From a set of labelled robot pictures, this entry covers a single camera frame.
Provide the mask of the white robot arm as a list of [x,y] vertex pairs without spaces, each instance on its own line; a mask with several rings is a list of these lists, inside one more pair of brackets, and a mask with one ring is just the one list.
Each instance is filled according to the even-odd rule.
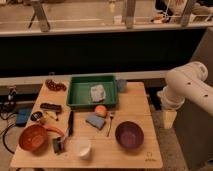
[[213,87],[205,83],[207,67],[193,61],[173,68],[166,73],[164,88],[157,92],[163,110],[163,126],[170,129],[177,110],[188,99],[213,116]]

